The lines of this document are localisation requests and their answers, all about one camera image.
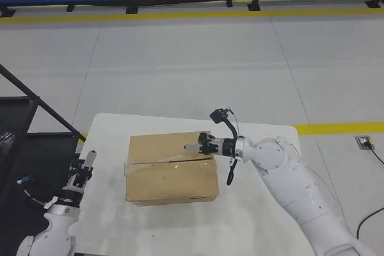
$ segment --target black power cord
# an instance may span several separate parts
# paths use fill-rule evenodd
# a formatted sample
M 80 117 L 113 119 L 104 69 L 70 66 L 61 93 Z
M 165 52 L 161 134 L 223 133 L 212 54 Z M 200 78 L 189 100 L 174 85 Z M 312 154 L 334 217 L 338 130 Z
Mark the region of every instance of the black power cord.
M 366 141 L 363 143 L 363 146 L 369 148 L 371 150 L 371 152 L 377 157 L 378 160 L 380 160 L 380 162 L 384 165 L 384 162 L 383 160 L 381 160 L 381 158 L 379 156 L 377 156 L 377 154 L 374 152 L 374 150 L 372 149 L 372 145 L 369 141 Z M 358 228 L 357 228 L 357 239 L 359 239 L 360 237 L 360 228 L 361 226 L 363 225 L 363 223 L 368 220 L 370 217 L 374 216 L 375 214 L 378 214 L 379 212 L 381 212 L 382 210 L 384 210 L 384 207 L 381 208 L 381 209 L 378 209 L 377 211 L 373 212 L 372 214 L 368 215 L 367 217 L 365 217 L 361 222 L 360 224 L 358 224 Z

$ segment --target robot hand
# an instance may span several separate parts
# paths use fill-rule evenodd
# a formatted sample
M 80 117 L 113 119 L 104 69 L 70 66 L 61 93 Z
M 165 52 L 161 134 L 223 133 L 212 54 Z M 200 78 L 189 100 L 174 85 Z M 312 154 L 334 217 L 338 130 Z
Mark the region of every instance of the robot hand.
M 90 151 L 85 160 L 75 160 L 70 167 L 70 178 L 60 197 L 54 197 L 44 208 L 49 226 L 37 236 L 27 236 L 17 250 L 17 256 L 73 256 L 76 238 L 68 228 L 78 221 L 79 204 L 86 183 L 92 176 L 92 164 L 97 153 Z
M 229 111 L 217 109 L 211 118 L 217 124 L 225 122 L 232 130 L 232 139 L 219 139 L 202 132 L 197 145 L 185 148 L 235 159 L 230 167 L 228 185 L 232 182 L 236 161 L 251 161 L 275 200 L 300 226 L 317 256 L 375 256 L 336 217 L 323 193 L 326 188 L 320 186 L 318 176 L 293 145 L 282 137 L 266 138 L 258 143 L 237 137 L 227 120 Z

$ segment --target black metal frame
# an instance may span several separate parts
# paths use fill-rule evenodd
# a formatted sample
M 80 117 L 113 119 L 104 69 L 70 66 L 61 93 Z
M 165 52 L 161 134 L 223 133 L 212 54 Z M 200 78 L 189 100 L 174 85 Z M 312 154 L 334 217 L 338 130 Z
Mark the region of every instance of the black metal frame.
M 384 4 L 384 0 L 371 0 L 371 1 L 366 1 L 365 4 L 369 8 L 381 8 L 380 2 Z
M 80 140 L 85 141 L 85 137 L 72 125 L 70 125 L 62 116 L 60 116 L 55 110 L 53 110 L 47 103 L 44 102 L 37 94 L 30 90 L 22 81 L 18 80 L 10 71 L 0 64 L 0 74 L 4 76 L 9 82 L 14 84 L 18 89 L 24 92 L 28 97 L 31 98 L 34 102 L 38 102 L 38 105 L 42 107 L 48 114 L 54 117 L 59 121 L 64 127 L 70 130 L 74 135 L 76 135 Z
M 49 5 L 64 5 L 67 6 L 67 12 L 72 12 L 77 5 L 86 5 L 86 6 L 126 6 L 126 14 L 137 14 L 139 6 L 161 6 L 166 4 L 185 4 L 185 3 L 204 3 L 204 2 L 213 2 L 214 0 L 96 0 L 96 1 L 71 1 L 63 2 L 61 0 L 58 3 L 17 3 L 17 4 L 3 4 L 0 3 L 0 11 L 2 15 L 0 17 L 11 17 L 13 16 L 15 10 L 9 10 L 8 7 L 14 6 L 49 6 Z M 225 0 L 227 7 L 233 7 L 233 0 Z M 370 0 L 365 3 L 369 8 L 381 8 L 379 3 L 384 4 L 384 0 Z M 248 4 L 248 9 L 250 11 L 260 11 L 259 0 L 252 0 Z
M 13 17 L 15 10 L 9 10 L 7 6 L 0 3 L 0 18 L 10 18 Z

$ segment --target cardboard box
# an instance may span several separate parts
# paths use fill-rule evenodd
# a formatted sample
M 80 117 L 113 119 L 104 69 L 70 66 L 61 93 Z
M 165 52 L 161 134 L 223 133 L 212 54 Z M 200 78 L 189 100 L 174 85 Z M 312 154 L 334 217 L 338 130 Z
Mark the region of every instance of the cardboard box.
M 219 194 L 213 156 L 189 152 L 200 132 L 132 136 L 126 200 L 137 205 L 212 201 Z

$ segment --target box flap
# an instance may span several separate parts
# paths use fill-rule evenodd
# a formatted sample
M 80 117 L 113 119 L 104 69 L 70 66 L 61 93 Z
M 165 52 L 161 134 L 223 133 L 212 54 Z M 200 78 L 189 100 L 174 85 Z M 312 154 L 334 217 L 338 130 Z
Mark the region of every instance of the box flap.
M 131 136 L 127 164 L 170 163 L 212 159 L 213 156 L 184 149 L 185 144 L 197 144 L 201 132 L 180 132 Z

